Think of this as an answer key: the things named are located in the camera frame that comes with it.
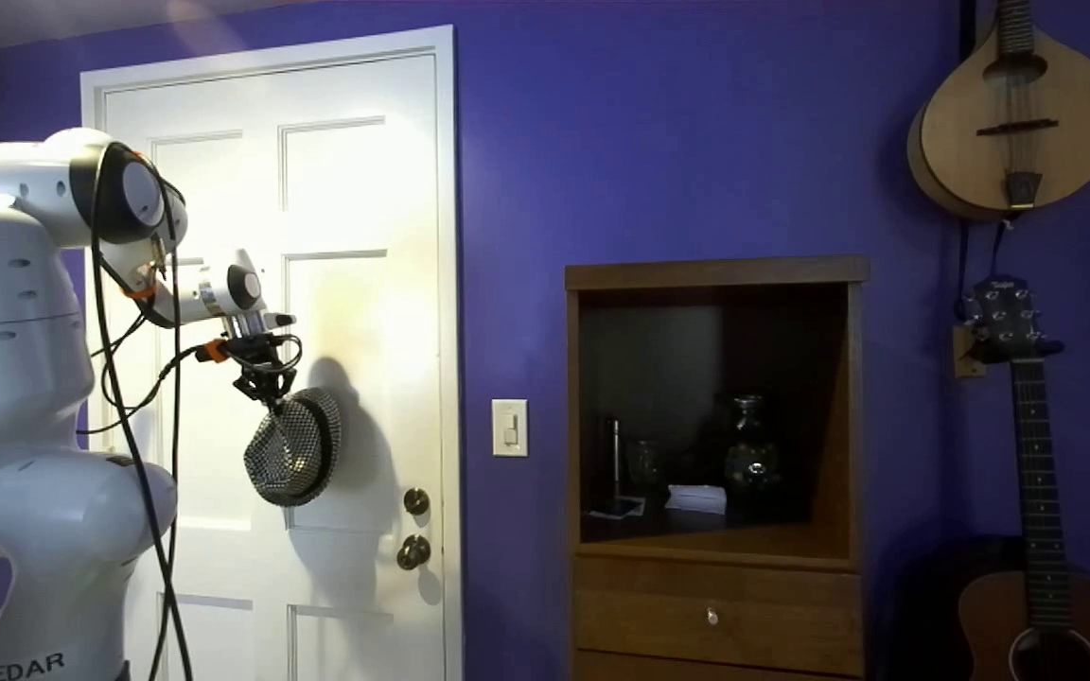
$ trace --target ceiling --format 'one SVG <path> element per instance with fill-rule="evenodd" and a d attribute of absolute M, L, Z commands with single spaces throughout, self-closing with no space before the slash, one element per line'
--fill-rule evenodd
<path fill-rule="evenodd" d="M 0 0 L 0 50 L 286 3 L 300 0 Z"/>

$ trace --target purple wall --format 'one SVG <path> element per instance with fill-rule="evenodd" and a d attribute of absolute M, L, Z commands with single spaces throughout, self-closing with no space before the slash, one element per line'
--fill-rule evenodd
<path fill-rule="evenodd" d="M 1072 7 L 1050 0 L 1038 18 L 1090 52 L 1090 3 Z M 76 123 L 85 67 L 428 24 L 458 27 L 475 681 L 568 671 L 566 266 L 575 260 L 866 259 L 876 616 L 923 548 L 1020 526 L 1007 376 L 952 380 L 959 224 L 906 171 L 908 119 L 959 62 L 954 0 L 318 0 L 223 29 L 0 52 L 0 135 Z M 1058 463 L 1072 557 L 1090 567 L 1090 188 L 1031 215 L 1005 266 L 1068 341 L 1051 361 Z M 493 393 L 538 396 L 533 459 L 490 459 Z"/>

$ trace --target door frame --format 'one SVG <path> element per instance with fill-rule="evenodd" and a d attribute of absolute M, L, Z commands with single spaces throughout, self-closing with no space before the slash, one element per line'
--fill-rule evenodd
<path fill-rule="evenodd" d="M 369 33 L 369 37 L 336 37 L 336 41 L 303 41 L 303 44 L 276 44 L 276 50 L 245 50 L 245 52 L 216 52 L 216 58 L 182 58 L 182 62 L 154 62 L 132 67 L 108 67 L 79 76 L 79 108 L 85 126 L 95 126 L 95 111 L 104 95 L 119 95 L 129 89 L 154 89 L 154 84 L 196 84 L 210 76 L 263 76 L 263 71 L 303 71 L 303 67 L 340 67 L 363 65 L 374 58 L 433 58 L 436 65 L 436 236 L 440 236 L 440 490 L 442 500 L 433 502 L 440 512 L 442 546 L 442 679 L 465 679 L 465 603 L 462 603 L 462 338 L 458 338 L 458 171 L 456 171 L 456 27 L 419 27 L 419 29 L 394 29 L 394 33 Z"/>

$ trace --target mandolin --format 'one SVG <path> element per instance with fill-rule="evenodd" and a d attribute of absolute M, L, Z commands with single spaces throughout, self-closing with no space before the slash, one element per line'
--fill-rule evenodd
<path fill-rule="evenodd" d="M 1068 567 L 1050 430 L 1046 357 L 1031 293 L 987 278 L 976 295 L 974 357 L 1012 364 L 1024 500 L 1024 573 L 998 567 L 959 598 L 974 681 L 1090 681 L 1090 575 Z"/>
<path fill-rule="evenodd" d="M 1050 207 L 1090 181 L 1090 58 L 1041 33 L 1031 0 L 942 81 L 908 129 L 918 187 L 963 220 Z"/>

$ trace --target round black object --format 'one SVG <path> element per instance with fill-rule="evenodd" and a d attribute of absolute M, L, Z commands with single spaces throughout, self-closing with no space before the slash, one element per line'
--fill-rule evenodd
<path fill-rule="evenodd" d="M 244 463 L 263 500 L 276 509 L 311 502 L 327 490 L 332 463 L 327 414 L 311 396 L 279 403 Z"/>

